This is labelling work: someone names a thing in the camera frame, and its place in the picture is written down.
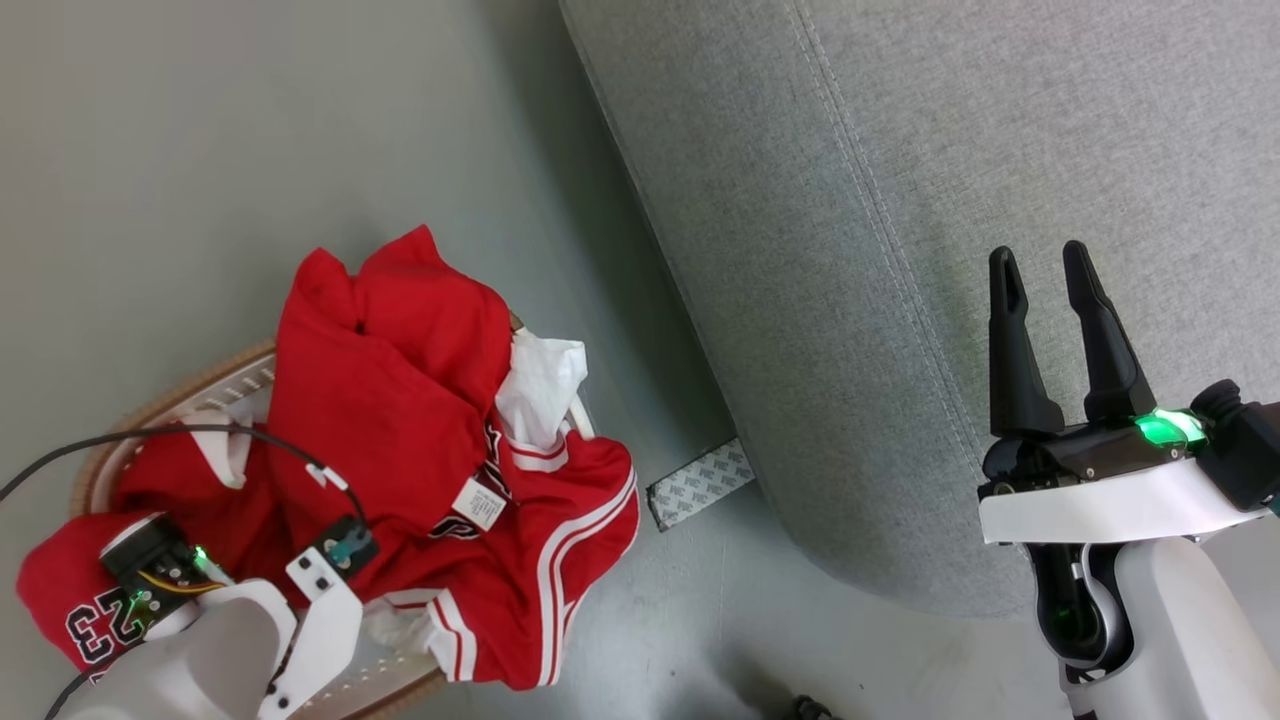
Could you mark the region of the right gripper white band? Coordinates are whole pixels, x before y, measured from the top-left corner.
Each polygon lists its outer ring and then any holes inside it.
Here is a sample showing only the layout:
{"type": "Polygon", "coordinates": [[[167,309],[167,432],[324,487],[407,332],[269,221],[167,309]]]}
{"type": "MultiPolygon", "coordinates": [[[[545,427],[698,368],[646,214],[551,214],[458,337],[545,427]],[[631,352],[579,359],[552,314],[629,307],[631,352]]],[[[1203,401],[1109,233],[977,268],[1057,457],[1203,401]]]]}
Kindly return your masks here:
{"type": "Polygon", "coordinates": [[[1027,331],[1025,286],[1012,250],[997,247],[989,255],[989,428],[1004,439],[986,455],[987,482],[978,489],[984,542],[1123,544],[1212,534],[1262,518],[1265,509],[1236,507],[1199,465],[1210,446],[1204,420],[1189,410],[1156,410],[1088,247],[1066,242],[1062,263],[1085,351],[1085,419],[1138,418],[1056,436],[1065,419],[1047,395],[1027,331]]]}

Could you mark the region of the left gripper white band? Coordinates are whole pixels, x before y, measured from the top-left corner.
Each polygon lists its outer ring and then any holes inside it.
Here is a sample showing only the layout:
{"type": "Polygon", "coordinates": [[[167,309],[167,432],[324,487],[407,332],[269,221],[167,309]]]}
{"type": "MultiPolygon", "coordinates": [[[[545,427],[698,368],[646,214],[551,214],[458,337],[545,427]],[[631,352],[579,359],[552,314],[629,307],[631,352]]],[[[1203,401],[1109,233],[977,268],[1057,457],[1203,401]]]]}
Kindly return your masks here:
{"type": "Polygon", "coordinates": [[[224,575],[160,512],[100,559],[148,623],[99,682],[101,719],[288,719],[355,657],[362,602],[317,548],[285,569],[305,612],[269,580],[224,575]]]}

